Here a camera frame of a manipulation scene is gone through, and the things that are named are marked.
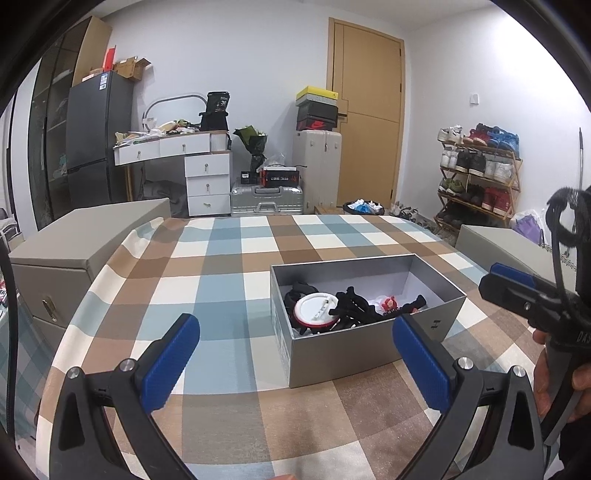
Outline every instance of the red object on refrigerator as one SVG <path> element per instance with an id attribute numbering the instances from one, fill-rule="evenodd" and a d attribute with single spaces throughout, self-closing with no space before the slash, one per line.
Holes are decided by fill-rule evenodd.
<path id="1" fill-rule="evenodd" d="M 109 72 L 110 70 L 113 70 L 115 48 L 116 47 L 112 47 L 109 50 L 107 50 L 107 53 L 105 54 L 105 61 L 103 62 L 103 72 Z"/>

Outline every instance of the yellow lid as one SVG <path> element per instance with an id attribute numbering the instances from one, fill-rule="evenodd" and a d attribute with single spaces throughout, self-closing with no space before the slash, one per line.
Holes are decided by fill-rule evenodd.
<path id="1" fill-rule="evenodd" d="M 332 98 L 333 100 L 339 99 L 339 94 L 337 92 L 331 92 L 330 90 L 325 90 L 323 88 L 312 87 L 308 85 L 304 88 L 300 93 L 295 96 L 295 99 L 302 98 L 304 95 L 311 93 L 312 95 L 319 95 L 321 97 Z"/>

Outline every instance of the white suitcase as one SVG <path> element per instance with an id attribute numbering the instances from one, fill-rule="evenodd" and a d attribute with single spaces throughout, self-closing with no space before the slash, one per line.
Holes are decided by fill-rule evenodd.
<path id="1" fill-rule="evenodd" d="M 296 132 L 292 165 L 306 167 L 299 168 L 304 213 L 313 213 L 315 206 L 337 206 L 341 144 L 342 137 L 338 132 Z"/>

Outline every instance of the white round lid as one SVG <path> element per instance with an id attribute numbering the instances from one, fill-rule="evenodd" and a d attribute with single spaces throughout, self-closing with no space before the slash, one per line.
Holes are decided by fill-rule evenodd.
<path id="1" fill-rule="evenodd" d="M 336 323 L 338 315 L 329 315 L 339 300 L 330 293 L 312 293 L 303 297 L 295 304 L 296 320 L 308 328 L 328 327 Z"/>

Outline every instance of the refrigerator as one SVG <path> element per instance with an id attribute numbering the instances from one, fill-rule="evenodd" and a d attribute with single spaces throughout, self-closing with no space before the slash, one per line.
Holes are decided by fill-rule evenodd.
<path id="1" fill-rule="evenodd" d="M 111 71 L 70 89 L 66 164 L 73 208 L 127 201 L 125 168 L 115 165 L 115 132 L 131 129 L 132 81 Z"/>
<path id="2" fill-rule="evenodd" d="M 314 213 L 315 206 L 337 207 L 341 134 L 324 130 L 304 130 L 295 134 L 292 166 L 300 167 L 304 213 Z"/>

